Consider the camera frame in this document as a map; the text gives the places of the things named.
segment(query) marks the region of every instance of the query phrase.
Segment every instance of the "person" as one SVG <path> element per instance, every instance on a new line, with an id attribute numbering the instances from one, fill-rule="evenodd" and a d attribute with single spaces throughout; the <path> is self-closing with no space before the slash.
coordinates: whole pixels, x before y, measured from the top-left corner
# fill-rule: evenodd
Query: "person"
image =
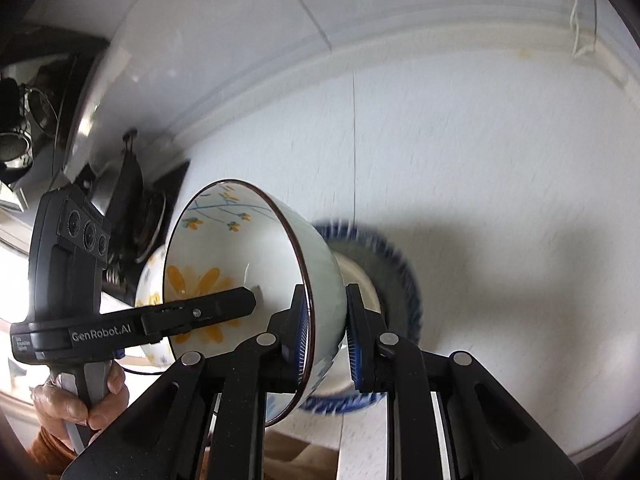
<path id="1" fill-rule="evenodd" d="M 51 380 L 33 390 L 33 405 L 41 427 L 29 455 L 49 480 L 58 480 L 75 460 L 76 454 L 66 432 L 65 421 L 88 424 L 97 430 L 92 441 L 127 407 L 129 389 L 122 367 L 113 362 L 107 378 L 109 393 L 90 410 L 75 395 L 57 387 Z M 208 448 L 200 471 L 206 480 Z M 265 480 L 334 480 L 337 474 L 338 452 L 268 431 L 264 437 Z"/>

